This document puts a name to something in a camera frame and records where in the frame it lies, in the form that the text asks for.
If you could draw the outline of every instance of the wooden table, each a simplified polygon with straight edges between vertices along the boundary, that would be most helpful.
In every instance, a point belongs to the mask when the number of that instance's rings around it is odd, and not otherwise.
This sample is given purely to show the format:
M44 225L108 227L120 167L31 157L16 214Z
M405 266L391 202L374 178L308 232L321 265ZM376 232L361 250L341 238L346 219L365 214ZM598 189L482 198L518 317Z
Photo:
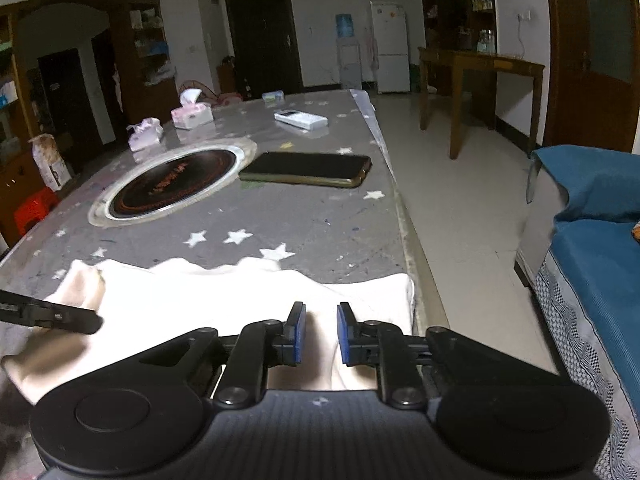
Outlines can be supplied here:
M465 70L483 70L506 72L530 76L533 78L533 102L531 105L531 128L527 152L536 145L538 125L540 124L540 103L542 100L542 74L545 66L513 57L495 56L462 50L441 50L438 48L420 48L420 129L427 129L427 106L429 101L428 80L429 65L450 66L453 79L453 104L451 109L451 140L449 158L458 158L462 148L460 119L462 114L462 79Z

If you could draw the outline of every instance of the black phone screen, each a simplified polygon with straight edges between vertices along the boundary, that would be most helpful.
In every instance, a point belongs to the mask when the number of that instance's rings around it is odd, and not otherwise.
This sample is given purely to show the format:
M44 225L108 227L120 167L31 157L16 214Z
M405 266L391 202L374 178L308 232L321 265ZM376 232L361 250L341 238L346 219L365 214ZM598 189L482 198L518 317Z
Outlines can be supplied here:
M368 170L371 159L363 155L338 153L266 152L258 156L240 174L314 176L351 180Z

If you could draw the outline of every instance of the sofa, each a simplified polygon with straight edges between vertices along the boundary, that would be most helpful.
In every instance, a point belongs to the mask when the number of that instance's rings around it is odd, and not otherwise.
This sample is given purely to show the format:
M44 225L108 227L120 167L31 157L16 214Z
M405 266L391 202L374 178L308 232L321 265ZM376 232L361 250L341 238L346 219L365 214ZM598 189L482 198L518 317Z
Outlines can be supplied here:
M640 156L581 146L532 154L516 272L535 294L559 373L611 420L594 472L640 478Z

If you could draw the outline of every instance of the smartphone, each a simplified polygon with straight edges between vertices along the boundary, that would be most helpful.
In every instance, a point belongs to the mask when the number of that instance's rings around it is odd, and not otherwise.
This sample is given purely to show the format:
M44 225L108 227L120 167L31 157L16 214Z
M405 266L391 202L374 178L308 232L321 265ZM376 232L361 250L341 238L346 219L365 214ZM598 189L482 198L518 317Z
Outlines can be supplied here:
M370 169L371 159L364 155L265 152L240 171L238 177L261 182L358 187Z

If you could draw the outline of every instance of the round induction cooktop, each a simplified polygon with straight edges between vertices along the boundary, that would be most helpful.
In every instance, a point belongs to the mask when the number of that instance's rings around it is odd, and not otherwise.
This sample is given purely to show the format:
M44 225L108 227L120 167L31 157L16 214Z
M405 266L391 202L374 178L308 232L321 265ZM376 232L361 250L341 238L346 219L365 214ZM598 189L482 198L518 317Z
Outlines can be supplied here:
M229 150L190 153L149 168L123 187L109 206L115 218L161 210L215 184L233 167Z
M202 200L235 179L255 155L256 145L200 144L170 150L142 162L105 189L89 210L98 227L162 218Z

